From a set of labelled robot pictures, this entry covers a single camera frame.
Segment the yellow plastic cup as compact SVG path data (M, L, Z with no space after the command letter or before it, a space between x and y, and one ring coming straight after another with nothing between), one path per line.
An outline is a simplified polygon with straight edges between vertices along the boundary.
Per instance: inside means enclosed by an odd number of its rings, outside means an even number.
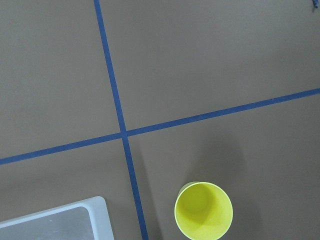
M182 186L174 204L174 219L190 240L219 240L233 221L233 205L219 186L193 181Z

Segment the clear plastic storage bin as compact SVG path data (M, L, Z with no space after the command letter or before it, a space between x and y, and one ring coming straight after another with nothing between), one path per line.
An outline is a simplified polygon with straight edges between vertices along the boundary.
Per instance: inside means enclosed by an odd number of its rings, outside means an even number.
M2 240L113 240L106 201L95 196L0 223Z

